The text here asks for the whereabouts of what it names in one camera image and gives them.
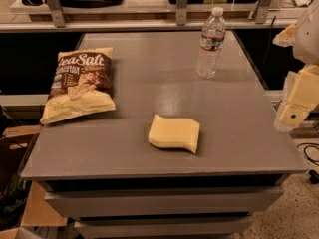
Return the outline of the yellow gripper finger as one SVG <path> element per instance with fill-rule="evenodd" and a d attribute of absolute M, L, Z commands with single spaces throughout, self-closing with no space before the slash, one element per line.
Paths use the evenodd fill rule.
<path fill-rule="evenodd" d="M 296 24 L 292 23 L 275 36 L 272 43 L 279 47 L 290 47 L 294 43 Z"/>
<path fill-rule="evenodd" d="M 298 128 L 319 105 L 319 66 L 305 65 L 298 73 L 289 72 L 274 127 L 281 132 Z"/>

